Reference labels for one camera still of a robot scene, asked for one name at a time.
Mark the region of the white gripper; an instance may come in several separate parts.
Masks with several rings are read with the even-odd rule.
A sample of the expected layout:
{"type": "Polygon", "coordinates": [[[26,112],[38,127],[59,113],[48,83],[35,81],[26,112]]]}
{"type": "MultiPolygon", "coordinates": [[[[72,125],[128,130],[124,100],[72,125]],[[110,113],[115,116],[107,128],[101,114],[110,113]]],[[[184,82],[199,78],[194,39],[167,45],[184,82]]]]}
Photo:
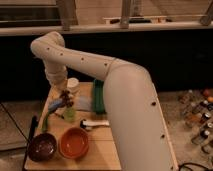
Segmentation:
{"type": "Polygon", "coordinates": [[[67,86],[67,79],[61,77],[49,77],[48,81],[51,87],[56,90],[57,92],[61,93],[66,89],[67,86]]]}

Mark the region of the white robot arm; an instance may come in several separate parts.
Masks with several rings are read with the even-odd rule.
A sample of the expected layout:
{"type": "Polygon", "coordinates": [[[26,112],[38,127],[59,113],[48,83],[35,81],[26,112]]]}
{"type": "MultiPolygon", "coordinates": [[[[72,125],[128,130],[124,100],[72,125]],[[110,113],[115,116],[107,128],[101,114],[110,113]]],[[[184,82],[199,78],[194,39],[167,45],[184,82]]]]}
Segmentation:
{"type": "Polygon", "coordinates": [[[69,67],[104,82],[103,101],[122,171],[178,171],[168,129],[149,72],[115,57],[67,49],[57,32],[30,45],[49,80],[69,67]]]}

